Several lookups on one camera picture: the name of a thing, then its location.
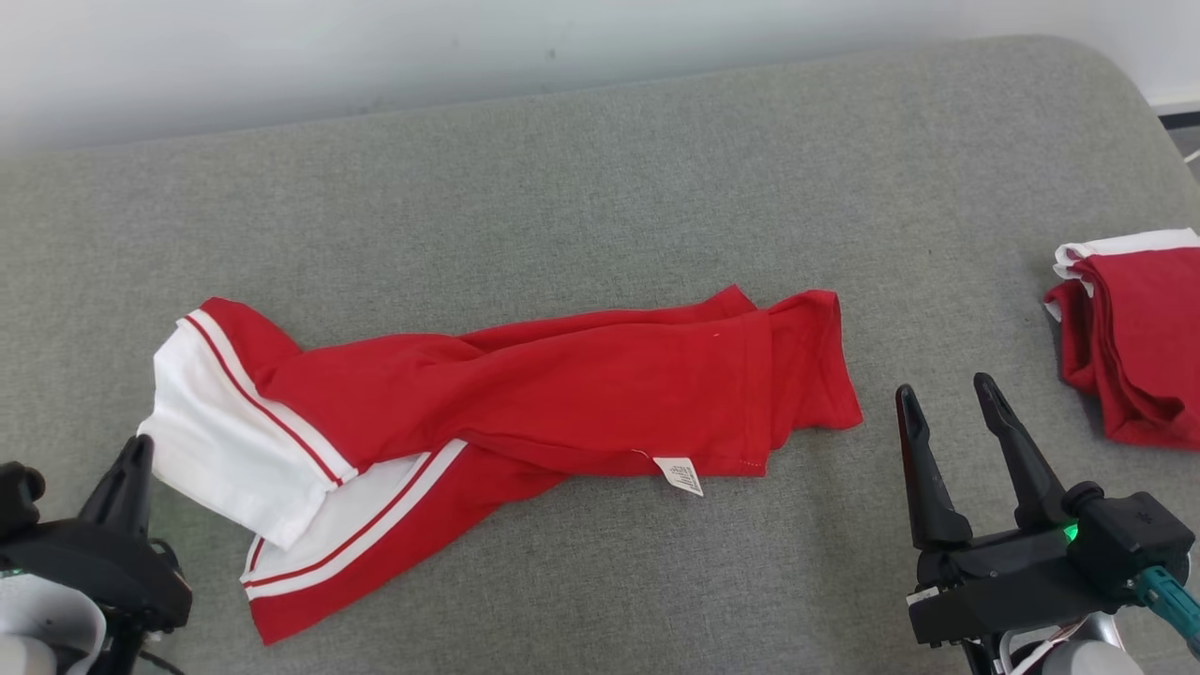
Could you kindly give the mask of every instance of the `sofa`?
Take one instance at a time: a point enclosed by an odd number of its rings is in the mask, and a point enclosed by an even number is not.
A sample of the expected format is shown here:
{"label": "sofa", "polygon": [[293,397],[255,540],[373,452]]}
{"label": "sofa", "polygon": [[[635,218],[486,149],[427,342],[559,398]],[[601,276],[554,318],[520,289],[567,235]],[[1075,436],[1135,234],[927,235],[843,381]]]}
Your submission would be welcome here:
{"label": "sofa", "polygon": [[[966,673],[918,645],[893,396],[920,396],[977,533],[1015,497],[991,374],[1068,486],[1147,490],[1200,527],[1200,456],[1104,438],[1058,375],[1058,244],[1200,225],[1134,85],[1045,37],[946,43],[0,161],[0,459],[70,516],[150,411],[151,356],[220,295],[304,347],[611,307],[841,298],[865,422],[792,435],[766,478],[576,478],[271,647],[251,533],[169,488],[151,533],[194,595],[150,651],[190,675]],[[1196,581],[1189,587],[1200,589]],[[1148,674],[1194,673],[1146,610]],[[140,673],[155,673],[142,664]]]}

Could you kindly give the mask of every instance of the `white fabric trim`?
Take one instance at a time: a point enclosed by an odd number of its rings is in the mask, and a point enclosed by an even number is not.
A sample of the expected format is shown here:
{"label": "white fabric trim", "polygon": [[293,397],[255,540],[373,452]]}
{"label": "white fabric trim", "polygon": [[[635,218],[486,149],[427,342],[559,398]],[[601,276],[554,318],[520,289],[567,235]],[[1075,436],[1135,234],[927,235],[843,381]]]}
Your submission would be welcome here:
{"label": "white fabric trim", "polygon": [[[320,513],[313,519],[308,532],[301,540],[296,542],[293,550],[280,550],[270,542],[263,545],[254,569],[242,574],[241,581],[244,584],[304,569],[337,550],[362,525],[378,515],[379,509],[395,498],[413,482],[421,467],[428,464],[425,472],[420,473],[420,478],[416,478],[403,497],[329,562],[305,574],[260,586],[247,586],[246,596],[250,599],[280,596],[332,579],[395,527],[428,494],[466,446],[464,441],[454,440],[446,443],[440,452],[432,454],[432,459],[430,459],[431,453],[422,453],[414,458],[378,464],[353,483],[330,494]],[[365,508],[367,503],[376,506],[373,509]]]}
{"label": "white fabric trim", "polygon": [[[245,375],[234,354],[226,365]],[[187,319],[155,353],[154,371],[154,412],[138,434],[155,441],[155,476],[280,548],[292,546],[335,483],[234,387]]]}
{"label": "white fabric trim", "polygon": [[[1072,269],[1076,262],[1088,256],[1121,256],[1124,253],[1136,253],[1140,251],[1166,251],[1170,249],[1200,249],[1200,235],[1190,227],[1183,229],[1154,229],[1151,232],[1139,232],[1138,234],[1126,234],[1123,237],[1110,237],[1108,239],[1096,239],[1082,244],[1063,244],[1054,252],[1054,271],[1062,279],[1078,279],[1091,298],[1096,288],[1084,276]],[[1057,301],[1045,303],[1046,312],[1058,323],[1062,323],[1062,307]]]}
{"label": "white fabric trim", "polygon": [[269,410],[271,414],[278,418],[280,422],[295,431],[295,434],[300,436],[305,443],[308,443],[308,447],[317,453],[317,456],[319,456],[320,461],[329,467],[329,471],[331,471],[334,476],[340,478],[343,483],[358,476],[358,471],[350,466],[344,458],[342,458],[341,453],[334,448],[332,443],[325,440],[320,431],[317,431],[311,424],[308,424],[307,419],[300,417],[293,412],[292,408],[278,401],[264,399],[258,395],[258,388],[254,387],[254,382],[250,378],[250,375],[246,374],[246,369],[242,368],[241,360],[238,359],[238,352],[234,351],[233,345],[229,342],[229,338],[221,328],[221,324],[218,324],[212,316],[204,310],[196,310],[187,316],[192,317],[196,323],[199,323],[200,327],[204,328],[204,331],[209,334],[209,338],[212,340],[212,345],[216,346],[217,351],[221,353],[221,358],[224,359],[226,365],[229,368],[229,372],[233,375],[234,380],[238,381],[238,384],[241,386],[246,394],[254,400],[254,402]]}

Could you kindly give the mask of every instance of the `red fabric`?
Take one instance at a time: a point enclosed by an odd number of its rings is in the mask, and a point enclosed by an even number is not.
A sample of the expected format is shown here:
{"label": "red fabric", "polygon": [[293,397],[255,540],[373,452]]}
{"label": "red fabric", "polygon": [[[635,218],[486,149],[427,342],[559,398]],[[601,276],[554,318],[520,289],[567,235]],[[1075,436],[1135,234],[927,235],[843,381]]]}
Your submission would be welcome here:
{"label": "red fabric", "polygon": [[212,299],[202,309],[226,330],[258,393],[305,417],[360,470],[454,437],[469,442],[348,568],[251,601],[266,644],[378,589],[499,504],[571,474],[654,474],[650,455],[690,456],[702,476],[762,476],[792,429],[862,420],[836,295],[824,291],[762,311],[731,287],[684,307],[311,352],[245,305]]}
{"label": "red fabric", "polygon": [[1105,435],[1200,450],[1200,249],[1090,256],[1050,291],[1062,310],[1063,378],[1098,396]]}

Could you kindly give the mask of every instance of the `folded clothing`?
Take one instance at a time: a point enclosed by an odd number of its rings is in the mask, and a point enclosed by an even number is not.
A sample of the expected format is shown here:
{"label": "folded clothing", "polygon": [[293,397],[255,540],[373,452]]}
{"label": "folded clothing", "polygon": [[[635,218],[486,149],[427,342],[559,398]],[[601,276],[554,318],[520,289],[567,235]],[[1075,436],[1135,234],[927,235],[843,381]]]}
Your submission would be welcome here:
{"label": "folded clothing", "polygon": [[1110,438],[1200,449],[1200,238],[1146,234],[1060,257],[1068,281],[1045,300],[1062,322],[1062,375],[1100,399]]}
{"label": "folded clothing", "polygon": [[242,584],[268,643],[569,476],[762,476],[792,429],[862,420],[826,291],[307,352],[212,299],[155,376],[155,471],[259,534]]}

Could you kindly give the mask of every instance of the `red stripe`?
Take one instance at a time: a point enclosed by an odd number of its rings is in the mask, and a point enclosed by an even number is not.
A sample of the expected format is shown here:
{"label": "red stripe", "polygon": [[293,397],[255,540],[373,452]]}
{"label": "red stripe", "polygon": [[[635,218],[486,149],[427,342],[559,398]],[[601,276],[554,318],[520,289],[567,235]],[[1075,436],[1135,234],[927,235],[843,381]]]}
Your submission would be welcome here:
{"label": "red stripe", "polygon": [[246,572],[254,571],[254,566],[258,565],[258,554],[263,552],[264,542],[266,542],[266,539],[262,537],[258,538],[258,545],[254,546],[254,555],[250,556],[250,569],[247,569]]}
{"label": "red stripe", "polygon": [[341,485],[342,484],[342,479],[338,478],[338,477],[336,477],[336,476],[334,476],[334,472],[330,471],[328,466],[325,466],[325,462],[320,461],[320,456],[316,453],[316,450],[313,450],[311,447],[308,447],[308,443],[304,442],[304,438],[301,438],[299,434],[296,434],[295,431],[293,431],[287,424],[283,424],[283,422],[280,420],[280,418],[275,417],[275,414],[271,413],[271,411],[269,411],[265,407],[263,407],[262,404],[259,404],[258,401],[256,401],[254,399],[252,399],[250,396],[250,394],[247,394],[246,390],[241,388],[241,384],[238,383],[238,380],[234,378],[233,372],[229,371],[228,364],[226,364],[224,358],[221,356],[221,352],[217,350],[217,346],[212,342],[212,339],[209,338],[208,331],[204,330],[204,327],[202,327],[199,324],[199,322],[197,322],[191,316],[185,316],[184,318],[186,318],[188,321],[188,323],[191,323],[192,325],[194,325],[196,329],[200,331],[200,336],[204,338],[204,341],[209,344],[209,348],[212,350],[212,353],[217,357],[217,363],[221,364],[221,370],[224,371],[226,377],[229,378],[229,382],[233,382],[234,388],[238,389],[238,392],[242,395],[242,398],[246,399],[247,401],[250,401],[250,405],[252,405],[256,408],[263,411],[263,414],[265,414],[266,417],[269,417],[271,419],[271,422],[274,422],[275,424],[277,424],[280,426],[280,429],[282,429],[283,431],[286,431],[288,434],[288,436],[292,436],[292,438],[296,443],[299,443],[300,447],[305,449],[305,452],[308,453],[308,456],[311,456],[312,460],[317,462],[317,466],[319,466],[320,470],[325,472],[325,476],[330,480],[332,480],[336,485]]}
{"label": "red stripe", "polygon": [[334,552],[326,555],[325,557],[323,557],[319,561],[310,565],[308,567],[305,567],[304,569],[296,569],[295,572],[288,572],[288,573],[278,574],[278,575],[275,575],[275,577],[268,577],[266,579],[254,579],[254,580],[251,580],[251,581],[246,581],[245,584],[242,584],[242,586],[245,586],[245,587],[248,589],[251,586],[262,586],[264,584],[271,584],[271,583],[275,583],[275,581],[283,581],[284,579],[292,579],[293,577],[300,577],[301,574],[307,574],[307,573],[312,572],[313,569],[323,567],[325,563],[328,563],[329,561],[334,560],[337,556],[337,554],[344,551],[347,549],[347,546],[349,546],[350,544],[353,544],[354,542],[356,542],[359,539],[359,537],[361,537],[362,534],[365,534],[366,531],[370,530],[376,522],[379,522],[379,519],[382,519],[389,510],[391,510],[391,507],[396,506],[396,502],[398,502],[400,500],[402,500],[404,497],[404,495],[408,494],[408,490],[410,490],[413,488],[413,485],[416,484],[416,482],[421,478],[421,474],[425,473],[425,470],[428,468],[428,466],[431,464],[433,464],[433,458],[434,458],[434,454],[431,454],[430,456],[425,458],[425,464],[421,465],[421,468],[419,468],[416,471],[416,474],[413,476],[413,479],[409,480],[404,485],[404,488],[395,497],[391,498],[390,502],[388,502],[388,506],[385,506],[382,509],[379,509],[379,513],[377,513],[374,515],[374,518],[372,518],[366,525],[364,525],[358,532],[355,532],[353,537],[350,537],[349,539],[347,539],[346,542],[343,542],[342,545],[340,545],[336,549],[334,549]]}

